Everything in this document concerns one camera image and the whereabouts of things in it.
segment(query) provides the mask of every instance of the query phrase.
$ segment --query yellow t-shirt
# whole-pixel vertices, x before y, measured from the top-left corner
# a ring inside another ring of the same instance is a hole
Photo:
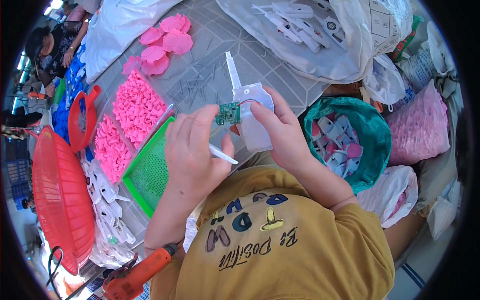
[[[394,263],[375,213],[322,207],[289,173],[254,167],[206,199],[198,233],[150,299],[384,299]]]

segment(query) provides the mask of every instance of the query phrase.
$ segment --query green circuit board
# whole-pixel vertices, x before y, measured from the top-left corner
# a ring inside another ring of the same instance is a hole
[[[240,124],[240,102],[233,102],[220,105],[220,112],[215,117],[218,126],[222,126],[225,122],[230,124]]]

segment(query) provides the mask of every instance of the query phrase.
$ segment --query bag of pink pellets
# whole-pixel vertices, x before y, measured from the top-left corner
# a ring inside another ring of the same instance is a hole
[[[388,166],[412,165],[450,148],[447,106],[433,79],[413,101],[385,118],[392,132]]]

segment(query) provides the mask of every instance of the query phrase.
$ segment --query hand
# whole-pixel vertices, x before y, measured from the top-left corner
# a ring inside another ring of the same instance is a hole
[[[75,54],[74,50],[72,48],[68,48],[67,52],[63,55],[63,62],[61,65],[64,68],[70,67],[70,64],[72,63],[73,55]]]
[[[273,150],[270,150],[273,160],[288,172],[294,173],[305,168],[309,158],[316,160],[310,153],[299,121],[288,106],[285,99],[274,89],[268,86],[264,90],[272,96],[275,110],[271,110],[250,103],[253,116],[265,127],[272,141]],[[230,130],[239,135],[237,127]]]
[[[47,94],[49,97],[55,96],[55,86],[53,85],[53,82],[49,83],[45,87],[45,94]]]
[[[206,105],[191,115],[180,114],[168,125],[165,133],[165,159],[168,183],[165,193],[184,199],[193,208],[211,193],[231,171],[231,163],[212,158],[208,150],[210,128],[218,105]],[[234,146],[230,134],[221,141],[222,151],[233,157]]]

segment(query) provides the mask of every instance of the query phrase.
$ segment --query clear plastic container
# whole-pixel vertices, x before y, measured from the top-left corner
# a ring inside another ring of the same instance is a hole
[[[160,99],[163,101],[163,103],[167,106],[167,109],[165,110],[163,115],[158,119],[156,124],[150,130],[150,132],[148,132],[148,134],[145,136],[145,138],[141,142],[138,149],[135,149],[134,143],[129,138],[127,138],[125,136],[125,133],[124,133],[123,129],[121,128],[120,123],[116,119],[116,116],[113,112],[113,109],[114,109],[113,102],[115,102],[117,100],[116,93],[117,93],[120,85],[124,84],[128,80],[128,76],[130,75],[130,73],[133,69],[135,69],[140,74],[140,76],[148,83],[148,85],[153,89],[153,91],[160,97]],[[112,82],[109,82],[108,84],[105,84],[105,86],[101,86],[102,91],[104,91],[104,92],[102,92],[96,100],[96,101],[98,101],[98,103],[101,103],[101,105],[96,107],[97,120],[96,120],[95,129],[92,132],[92,136],[90,137],[90,143],[89,143],[90,150],[92,151],[92,154],[94,154],[94,156],[95,156],[95,150],[96,150],[95,137],[97,135],[98,126],[103,121],[103,118],[104,118],[105,115],[109,116],[110,119],[112,120],[113,125],[117,129],[117,131],[120,135],[120,138],[125,143],[129,152],[132,154],[132,157],[128,160],[127,164],[125,165],[125,168],[122,171],[122,173],[120,175],[120,178],[116,182],[112,182],[113,187],[118,186],[122,182],[121,178],[123,177],[125,171],[128,169],[128,167],[130,166],[132,161],[136,158],[136,156],[143,149],[143,147],[148,142],[150,137],[152,137],[152,135],[162,126],[163,123],[165,123],[165,121],[170,116],[174,116],[174,114],[175,114],[175,111],[173,109],[174,104],[169,99],[169,97],[165,96],[164,94],[162,94],[158,90],[158,88],[156,87],[152,78],[149,75],[146,75],[146,74],[142,73],[141,70],[140,70],[140,66],[138,64],[133,65],[132,70],[130,70],[130,72],[128,72],[126,75],[117,76],[116,81],[115,81],[115,78],[114,78]]]

